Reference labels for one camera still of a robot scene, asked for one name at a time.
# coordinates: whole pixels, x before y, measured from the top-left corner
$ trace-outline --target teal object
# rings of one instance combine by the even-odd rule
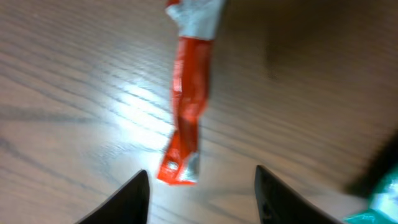
[[[369,209],[345,218],[352,224],[394,224],[398,223],[398,166],[393,168],[372,194]]]

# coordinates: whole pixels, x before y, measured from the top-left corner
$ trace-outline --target plastic wrapper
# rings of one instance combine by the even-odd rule
[[[225,1],[173,0],[166,7],[179,28],[172,82],[175,131],[157,178],[170,185],[198,180],[198,123],[206,108],[211,46]]]
[[[398,223],[398,166],[377,185],[365,212],[345,218],[354,224]]]

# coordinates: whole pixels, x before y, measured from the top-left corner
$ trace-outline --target table surface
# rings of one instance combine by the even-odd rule
[[[230,1],[200,181],[170,187],[164,2],[1,0],[0,223],[73,223],[140,169],[149,223],[258,223],[258,164],[333,207],[398,123],[398,2],[306,2]]]

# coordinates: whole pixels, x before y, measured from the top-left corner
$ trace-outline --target wooden table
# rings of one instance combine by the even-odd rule
[[[1,0],[0,223],[73,223],[140,169],[149,223],[259,223],[257,164],[346,215],[330,199],[398,123],[397,10],[232,0],[200,181],[169,187],[154,178],[173,129],[177,28],[164,2]]]

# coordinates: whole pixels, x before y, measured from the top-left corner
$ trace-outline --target crumpled wrapper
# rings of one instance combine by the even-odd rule
[[[198,123],[206,108],[211,46],[225,2],[171,0],[166,7],[179,28],[172,82],[175,131],[157,178],[170,185],[198,181]]]

